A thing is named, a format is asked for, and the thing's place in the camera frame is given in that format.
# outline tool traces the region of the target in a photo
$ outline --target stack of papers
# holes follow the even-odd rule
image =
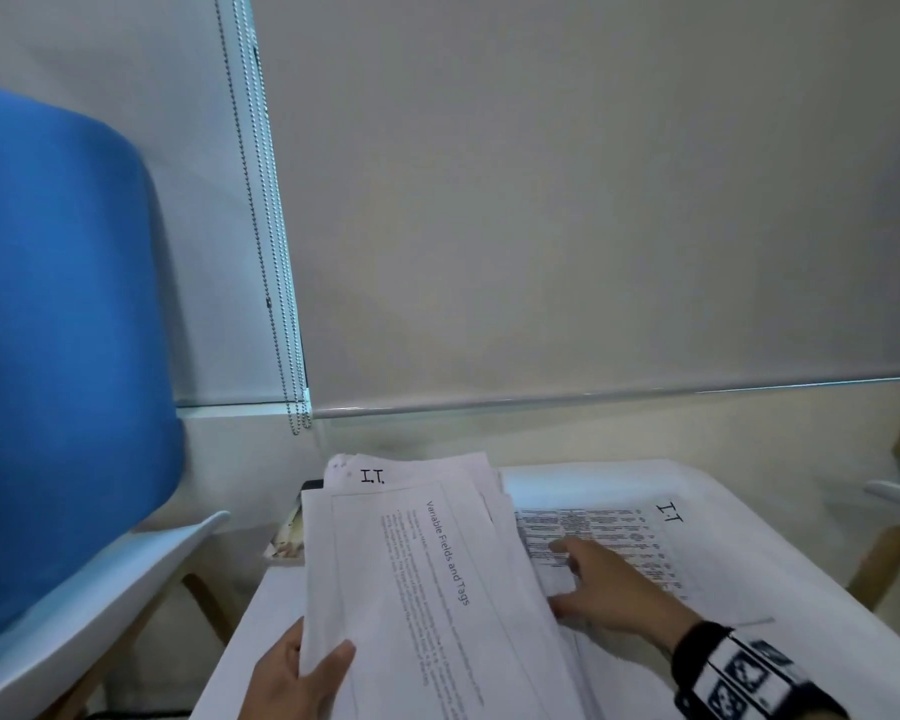
[[[300,671],[345,639],[357,645],[335,720],[602,720],[485,455],[339,455],[302,501]],[[565,570],[546,562],[545,574]]]

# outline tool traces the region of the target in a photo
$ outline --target blue chair backrest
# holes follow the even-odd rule
[[[180,481],[148,192],[116,131],[0,90],[0,632]]]

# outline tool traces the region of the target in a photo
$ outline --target person's right hand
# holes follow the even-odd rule
[[[594,540],[567,536],[552,542],[550,550],[569,553],[570,569],[579,578],[576,591],[550,597],[556,618],[578,617],[603,629],[636,634],[670,654],[691,627],[703,621]]]

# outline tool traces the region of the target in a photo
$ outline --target black and white wrist strap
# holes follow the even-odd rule
[[[672,676],[676,706],[691,720],[792,720],[812,711],[848,716],[784,653],[709,621],[677,645]]]

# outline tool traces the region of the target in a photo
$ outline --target person's left hand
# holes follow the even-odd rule
[[[239,720],[317,720],[318,708],[340,688],[357,648],[349,639],[340,642],[311,674],[300,677],[302,639],[301,616],[253,668]]]

